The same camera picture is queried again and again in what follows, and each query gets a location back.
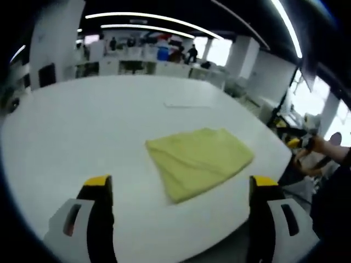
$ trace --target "yellow towel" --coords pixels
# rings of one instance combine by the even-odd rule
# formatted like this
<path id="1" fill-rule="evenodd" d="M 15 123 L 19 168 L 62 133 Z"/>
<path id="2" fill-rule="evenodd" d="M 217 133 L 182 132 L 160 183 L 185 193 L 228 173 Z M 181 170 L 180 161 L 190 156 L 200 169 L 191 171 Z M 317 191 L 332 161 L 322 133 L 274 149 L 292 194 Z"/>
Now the yellow towel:
<path id="1" fill-rule="evenodd" d="M 167 194 L 179 203 L 223 183 L 253 160 L 253 153 L 225 129 L 203 128 L 146 141 Z"/>

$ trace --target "white table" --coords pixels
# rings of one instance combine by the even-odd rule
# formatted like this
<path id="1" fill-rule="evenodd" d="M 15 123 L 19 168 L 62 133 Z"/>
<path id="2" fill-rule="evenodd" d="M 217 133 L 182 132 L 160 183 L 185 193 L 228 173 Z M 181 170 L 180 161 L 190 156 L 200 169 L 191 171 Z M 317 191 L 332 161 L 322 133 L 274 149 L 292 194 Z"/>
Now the white table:
<path id="1" fill-rule="evenodd" d="M 174 205 L 144 142 L 203 127 L 226 128 L 256 157 L 224 184 Z M 248 218 L 249 176 L 278 180 L 291 157 L 264 124 L 211 84 L 155 76 L 91 77 L 36 90 L 6 117 L 1 140 L 10 190 L 39 238 L 84 181 L 112 175 L 121 263 L 179 262 L 215 245 Z"/>

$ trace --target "black ceiling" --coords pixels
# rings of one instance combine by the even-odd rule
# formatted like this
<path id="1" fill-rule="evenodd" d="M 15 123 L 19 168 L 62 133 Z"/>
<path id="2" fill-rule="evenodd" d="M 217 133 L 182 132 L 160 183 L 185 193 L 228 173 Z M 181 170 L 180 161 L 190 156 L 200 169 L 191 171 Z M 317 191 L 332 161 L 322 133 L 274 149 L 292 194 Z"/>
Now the black ceiling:
<path id="1" fill-rule="evenodd" d="M 296 53 L 290 35 L 271 0 L 218 0 L 237 15 L 242 17 L 267 42 L 271 52 L 286 60 L 296 62 Z M 31 31 L 35 12 L 49 0 L 12 0 L 2 9 L 2 25 L 9 25 L 8 14 L 16 10 L 18 15 L 11 21 L 13 28 L 8 35 L 8 43 L 3 49 L 3 57 L 11 57 L 22 42 L 30 41 L 28 32 Z M 129 24 L 126 17 L 106 17 L 86 20 L 85 15 L 104 12 L 141 12 L 150 13 L 183 20 L 210 31 L 227 31 L 219 35 L 232 38 L 233 35 L 248 35 L 253 33 L 237 18 L 215 5 L 211 0 L 178 0 L 174 2 L 156 0 L 106 1 L 86 0 L 87 4 L 80 27 L 85 33 L 99 31 L 102 24 Z M 350 32 L 351 19 L 347 1 L 324 0 L 325 9 L 320 8 L 317 0 L 280 0 L 284 6 L 300 41 L 304 55 L 313 52 L 316 59 L 335 72 L 338 77 L 351 86 L 348 76 L 351 69 Z M 194 32 L 192 28 L 159 19 L 149 19 L 148 25 L 166 27 L 182 32 Z"/>

